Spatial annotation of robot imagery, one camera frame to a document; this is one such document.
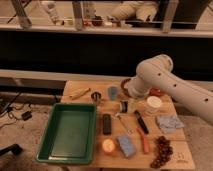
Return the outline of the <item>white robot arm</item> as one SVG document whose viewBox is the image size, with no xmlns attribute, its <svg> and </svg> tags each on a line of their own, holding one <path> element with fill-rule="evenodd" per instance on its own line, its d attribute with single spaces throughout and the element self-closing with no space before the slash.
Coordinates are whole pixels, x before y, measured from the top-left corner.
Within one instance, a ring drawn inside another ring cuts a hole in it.
<svg viewBox="0 0 213 171">
<path fill-rule="evenodd" d="M 159 88 L 213 125 L 213 92 L 175 76 L 172 69 L 173 61 L 165 54 L 141 61 L 128 83 L 129 95 L 142 98 L 151 88 Z"/>
</svg>

